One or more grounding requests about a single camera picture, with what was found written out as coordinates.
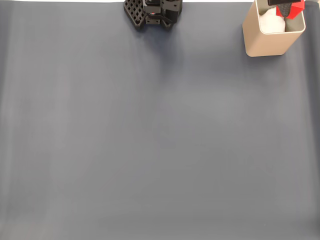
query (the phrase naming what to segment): tan cup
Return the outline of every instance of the tan cup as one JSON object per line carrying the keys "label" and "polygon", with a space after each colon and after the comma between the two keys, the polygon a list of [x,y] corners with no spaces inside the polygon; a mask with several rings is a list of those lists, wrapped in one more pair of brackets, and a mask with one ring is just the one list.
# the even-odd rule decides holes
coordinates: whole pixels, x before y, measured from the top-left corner
{"label": "tan cup", "polygon": [[259,15],[269,6],[267,0],[254,0],[242,24],[246,54],[250,57],[283,55],[306,29],[304,13],[294,19],[285,18],[285,32],[264,33],[260,28]]}

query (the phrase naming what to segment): table surface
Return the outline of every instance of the table surface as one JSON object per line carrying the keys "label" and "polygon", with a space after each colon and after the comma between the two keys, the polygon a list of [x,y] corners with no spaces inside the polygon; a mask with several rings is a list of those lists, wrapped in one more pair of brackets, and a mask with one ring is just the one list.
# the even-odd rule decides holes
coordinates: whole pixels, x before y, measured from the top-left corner
{"label": "table surface", "polygon": [[249,7],[0,2],[0,239],[319,239],[320,27],[250,58]]}

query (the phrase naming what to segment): black object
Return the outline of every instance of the black object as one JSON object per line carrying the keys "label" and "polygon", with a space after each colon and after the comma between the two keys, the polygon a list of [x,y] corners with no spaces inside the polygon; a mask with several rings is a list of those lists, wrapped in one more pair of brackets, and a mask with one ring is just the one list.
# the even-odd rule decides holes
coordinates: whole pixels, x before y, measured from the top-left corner
{"label": "black object", "polygon": [[300,2],[300,0],[268,0],[269,6],[280,5],[280,4],[292,4]]}
{"label": "black object", "polygon": [[298,3],[300,0],[268,0],[269,6],[277,5],[282,16],[284,18],[288,17],[291,11],[292,3]]}
{"label": "black object", "polygon": [[124,11],[137,30],[145,24],[170,30],[178,21],[183,0],[125,0]]}

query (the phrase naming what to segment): gray mat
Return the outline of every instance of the gray mat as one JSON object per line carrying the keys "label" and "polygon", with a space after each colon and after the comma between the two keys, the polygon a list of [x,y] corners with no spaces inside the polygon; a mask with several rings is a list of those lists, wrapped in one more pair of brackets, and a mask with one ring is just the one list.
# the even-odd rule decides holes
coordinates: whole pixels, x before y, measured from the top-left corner
{"label": "gray mat", "polygon": [[0,239],[319,239],[319,8],[250,58],[249,7],[0,2]]}

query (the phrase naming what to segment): white object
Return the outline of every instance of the white object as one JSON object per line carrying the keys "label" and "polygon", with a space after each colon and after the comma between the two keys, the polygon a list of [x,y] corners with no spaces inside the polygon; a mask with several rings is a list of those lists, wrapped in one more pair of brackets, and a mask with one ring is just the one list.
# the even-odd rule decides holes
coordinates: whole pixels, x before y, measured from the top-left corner
{"label": "white object", "polygon": [[284,33],[286,22],[282,16],[276,15],[276,8],[270,8],[265,14],[259,16],[261,30],[265,34]]}

